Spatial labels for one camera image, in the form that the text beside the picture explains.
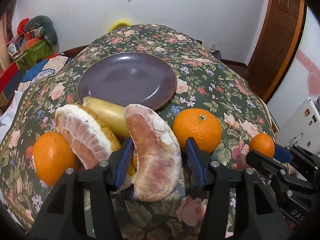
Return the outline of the yellow round object behind table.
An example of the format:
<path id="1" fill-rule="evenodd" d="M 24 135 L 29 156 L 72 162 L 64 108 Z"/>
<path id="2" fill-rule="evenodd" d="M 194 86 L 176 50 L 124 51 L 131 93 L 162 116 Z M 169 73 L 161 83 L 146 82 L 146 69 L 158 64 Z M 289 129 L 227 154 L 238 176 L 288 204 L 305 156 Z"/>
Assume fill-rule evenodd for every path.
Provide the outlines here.
<path id="1" fill-rule="evenodd" d="M 133 25 L 133 23 L 131 21 L 126 20 L 126 19 L 120 19 L 120 20 L 117 20 L 116 22 L 112 23 L 106 33 L 110 33 L 114 30 L 124 28 L 124 27 L 129 27 L 132 25 Z"/>

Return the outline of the peeled pomelo segment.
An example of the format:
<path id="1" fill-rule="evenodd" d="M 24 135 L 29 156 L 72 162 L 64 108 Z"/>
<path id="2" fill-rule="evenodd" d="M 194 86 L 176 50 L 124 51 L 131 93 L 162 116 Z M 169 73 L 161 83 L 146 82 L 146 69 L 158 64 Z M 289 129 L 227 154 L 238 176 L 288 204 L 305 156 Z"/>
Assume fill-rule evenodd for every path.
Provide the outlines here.
<path id="1" fill-rule="evenodd" d="M 107 123 L 88 107 L 66 104 L 56 109 L 54 120 L 56 130 L 86 170 L 108 160 L 121 147 Z"/>
<path id="2" fill-rule="evenodd" d="M 172 193 L 182 168 L 181 148 L 170 126 L 152 109 L 125 107 L 125 121 L 137 155 L 136 197 L 156 202 Z"/>

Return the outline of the large orange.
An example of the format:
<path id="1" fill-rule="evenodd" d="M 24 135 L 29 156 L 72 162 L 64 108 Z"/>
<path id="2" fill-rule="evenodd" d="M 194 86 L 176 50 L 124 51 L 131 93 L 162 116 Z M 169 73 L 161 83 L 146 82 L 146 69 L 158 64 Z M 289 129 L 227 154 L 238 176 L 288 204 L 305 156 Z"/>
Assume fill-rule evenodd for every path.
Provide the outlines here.
<path id="1" fill-rule="evenodd" d="M 33 148 L 37 176 L 54 186 L 68 168 L 77 169 L 79 161 L 62 135 L 47 132 L 41 135 Z"/>
<path id="2" fill-rule="evenodd" d="M 182 152 L 186 152 L 186 140 L 194 138 L 200 150 L 212 153 L 221 141 L 222 128 L 217 118 L 204 109 L 190 108 L 176 116 L 172 130 Z"/>

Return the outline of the green gift box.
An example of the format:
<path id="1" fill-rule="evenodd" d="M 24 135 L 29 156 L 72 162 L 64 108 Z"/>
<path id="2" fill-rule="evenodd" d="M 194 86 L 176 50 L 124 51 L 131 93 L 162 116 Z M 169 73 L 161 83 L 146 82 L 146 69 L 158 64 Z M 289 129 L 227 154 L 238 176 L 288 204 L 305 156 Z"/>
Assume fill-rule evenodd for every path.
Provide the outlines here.
<path id="1" fill-rule="evenodd" d="M 53 55 L 52 48 L 46 40 L 40 40 L 26 50 L 24 56 L 25 68 L 29 69 L 38 62 Z"/>

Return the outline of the large orange on left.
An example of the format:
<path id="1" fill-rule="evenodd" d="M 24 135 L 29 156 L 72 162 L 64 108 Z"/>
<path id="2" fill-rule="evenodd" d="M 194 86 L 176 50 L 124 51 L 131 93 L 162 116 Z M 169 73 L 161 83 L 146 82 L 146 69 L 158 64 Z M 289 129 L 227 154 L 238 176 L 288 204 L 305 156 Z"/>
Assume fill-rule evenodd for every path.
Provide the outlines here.
<path id="1" fill-rule="evenodd" d="M 37 176 L 54 186 L 68 168 L 77 169 L 79 161 L 62 135 L 47 132 L 41 135 L 33 148 Z"/>

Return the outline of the white appliance with stickers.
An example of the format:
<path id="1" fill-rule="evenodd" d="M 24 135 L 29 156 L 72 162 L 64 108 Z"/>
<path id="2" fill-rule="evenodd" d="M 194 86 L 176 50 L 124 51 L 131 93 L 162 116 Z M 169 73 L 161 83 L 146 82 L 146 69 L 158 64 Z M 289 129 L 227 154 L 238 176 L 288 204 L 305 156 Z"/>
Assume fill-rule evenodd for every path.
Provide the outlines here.
<path id="1" fill-rule="evenodd" d="M 319 155 L 319 104 L 308 97 L 276 133 L 279 145 L 300 146 Z"/>

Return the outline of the large orange on right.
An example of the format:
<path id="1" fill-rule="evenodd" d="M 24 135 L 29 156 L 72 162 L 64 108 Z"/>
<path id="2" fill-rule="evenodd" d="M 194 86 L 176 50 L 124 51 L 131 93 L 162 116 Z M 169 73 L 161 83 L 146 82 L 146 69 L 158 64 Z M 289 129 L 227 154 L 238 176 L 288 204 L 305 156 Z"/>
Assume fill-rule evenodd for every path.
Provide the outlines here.
<path id="1" fill-rule="evenodd" d="M 186 152 L 186 140 L 194 138 L 200 150 L 212 153 L 221 141 L 222 128 L 217 118 L 204 109 L 190 108 L 176 116 L 172 130 L 182 152 Z"/>

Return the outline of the patchwork quilt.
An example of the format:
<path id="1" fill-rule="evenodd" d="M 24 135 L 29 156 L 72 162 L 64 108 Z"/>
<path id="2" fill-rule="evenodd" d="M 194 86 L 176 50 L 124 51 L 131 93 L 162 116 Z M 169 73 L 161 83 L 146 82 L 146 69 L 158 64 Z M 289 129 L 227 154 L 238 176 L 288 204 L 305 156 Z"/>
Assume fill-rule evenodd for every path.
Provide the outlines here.
<path id="1" fill-rule="evenodd" d="M 33 85 L 39 79 L 59 72 L 71 59 L 72 57 L 65 55 L 53 55 L 41 60 L 28 70 L 19 69 L 17 63 L 14 62 L 1 74 L 1 92 L 9 94 L 20 83 Z"/>

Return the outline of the small mandarin orange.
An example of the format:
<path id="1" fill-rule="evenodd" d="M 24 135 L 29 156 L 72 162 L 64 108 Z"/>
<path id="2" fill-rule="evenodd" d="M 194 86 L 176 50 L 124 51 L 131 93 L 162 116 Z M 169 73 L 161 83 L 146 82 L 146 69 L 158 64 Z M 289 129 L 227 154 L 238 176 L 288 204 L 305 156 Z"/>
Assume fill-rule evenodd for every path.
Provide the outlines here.
<path id="1" fill-rule="evenodd" d="M 256 135 L 250 141 L 249 151 L 257 151 L 268 158 L 273 158 L 275 153 L 275 144 L 268 134 L 261 133 Z"/>

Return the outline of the purple ceramic plate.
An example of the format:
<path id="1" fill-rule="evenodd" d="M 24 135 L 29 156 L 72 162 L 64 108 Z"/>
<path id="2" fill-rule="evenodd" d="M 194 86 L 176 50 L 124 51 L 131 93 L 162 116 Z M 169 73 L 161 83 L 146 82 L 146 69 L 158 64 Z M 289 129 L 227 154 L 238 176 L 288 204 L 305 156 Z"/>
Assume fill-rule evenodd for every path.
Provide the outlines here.
<path id="1" fill-rule="evenodd" d="M 147 53 L 127 52 L 108 56 L 90 66 L 80 77 L 77 94 L 120 106 L 141 104 L 153 110 L 175 94 L 177 76 L 165 61 Z"/>

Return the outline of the floral green tablecloth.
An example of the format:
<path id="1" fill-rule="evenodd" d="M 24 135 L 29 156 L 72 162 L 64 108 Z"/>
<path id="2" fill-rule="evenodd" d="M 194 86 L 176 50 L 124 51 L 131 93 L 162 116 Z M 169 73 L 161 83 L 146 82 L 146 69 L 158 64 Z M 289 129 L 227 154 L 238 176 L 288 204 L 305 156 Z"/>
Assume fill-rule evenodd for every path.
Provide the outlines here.
<path id="1" fill-rule="evenodd" d="M 236 72 L 214 58 L 195 39 L 156 24 L 133 25 L 106 34 L 58 71 L 41 77 L 22 95 L 13 123 L 1 143 L 1 192 L 14 216 L 29 230 L 50 186 L 34 170 L 36 139 L 55 128 L 57 107 L 77 102 L 83 73 L 117 53 L 141 52 L 171 65 L 177 75 L 172 100 L 158 111 L 171 125 L 181 111 L 201 108 L 213 113 L 222 139 L 212 158 L 235 170 L 247 167 L 249 141 L 259 133 L 273 136 L 268 110 Z M 159 202 L 135 198 L 133 188 L 112 197 L 121 232 L 126 239 L 197 239 L 208 195 L 196 188 L 183 166 L 176 189 Z"/>

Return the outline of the brown wooden door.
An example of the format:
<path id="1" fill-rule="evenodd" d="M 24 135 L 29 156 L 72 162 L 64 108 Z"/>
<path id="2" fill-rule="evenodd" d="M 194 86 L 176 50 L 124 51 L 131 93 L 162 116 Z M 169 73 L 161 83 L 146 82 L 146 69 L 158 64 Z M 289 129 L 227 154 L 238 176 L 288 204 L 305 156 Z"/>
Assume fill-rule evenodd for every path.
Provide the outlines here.
<path id="1" fill-rule="evenodd" d="M 264 102 L 272 98 L 291 66 L 302 38 L 306 11 L 304 0 L 268 0 L 247 76 L 250 89 Z"/>

